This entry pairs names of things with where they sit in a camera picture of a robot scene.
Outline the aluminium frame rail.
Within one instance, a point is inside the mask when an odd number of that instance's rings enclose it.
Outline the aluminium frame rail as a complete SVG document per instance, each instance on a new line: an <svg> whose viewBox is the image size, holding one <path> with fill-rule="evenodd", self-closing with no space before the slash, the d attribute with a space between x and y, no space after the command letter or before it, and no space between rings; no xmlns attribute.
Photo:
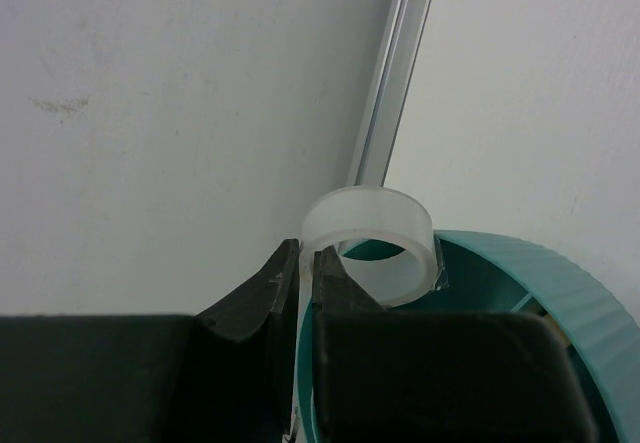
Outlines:
<svg viewBox="0 0 640 443"><path fill-rule="evenodd" d="M391 0L346 183L384 184L432 0Z"/></svg>

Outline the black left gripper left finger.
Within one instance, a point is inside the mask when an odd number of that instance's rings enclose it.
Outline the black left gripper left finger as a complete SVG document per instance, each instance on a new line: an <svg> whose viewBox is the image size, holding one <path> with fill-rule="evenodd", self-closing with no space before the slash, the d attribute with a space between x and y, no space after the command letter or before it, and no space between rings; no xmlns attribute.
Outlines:
<svg viewBox="0 0 640 443"><path fill-rule="evenodd" d="M291 428L299 243L196 315L5 316L5 442L279 442Z"/></svg>

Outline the clear tape roll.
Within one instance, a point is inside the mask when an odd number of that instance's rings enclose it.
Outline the clear tape roll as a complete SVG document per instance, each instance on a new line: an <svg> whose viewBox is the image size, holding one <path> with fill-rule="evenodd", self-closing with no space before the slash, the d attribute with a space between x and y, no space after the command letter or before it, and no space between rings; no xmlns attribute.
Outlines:
<svg viewBox="0 0 640 443"><path fill-rule="evenodd" d="M432 219L414 198L377 186L352 186L320 198L302 224L301 293L311 295L313 258L335 249L347 275L383 306L434 290L441 273Z"/></svg>

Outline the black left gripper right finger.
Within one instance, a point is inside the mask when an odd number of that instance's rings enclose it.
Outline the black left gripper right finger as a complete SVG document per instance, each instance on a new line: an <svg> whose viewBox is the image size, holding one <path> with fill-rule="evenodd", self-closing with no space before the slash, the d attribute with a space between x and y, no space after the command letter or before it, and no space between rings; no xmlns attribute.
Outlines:
<svg viewBox="0 0 640 443"><path fill-rule="evenodd" d="M312 376L324 442L594 442L566 352L522 313L387 310L333 249L312 273Z"/></svg>

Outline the teal round desk organizer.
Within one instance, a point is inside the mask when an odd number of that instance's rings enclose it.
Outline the teal round desk organizer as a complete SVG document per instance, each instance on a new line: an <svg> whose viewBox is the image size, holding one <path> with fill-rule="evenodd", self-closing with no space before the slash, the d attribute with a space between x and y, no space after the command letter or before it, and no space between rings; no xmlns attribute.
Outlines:
<svg viewBox="0 0 640 443"><path fill-rule="evenodd" d="M447 285L385 308L333 249L298 350L309 442L635 442L639 328L543 246L442 231Z"/></svg>

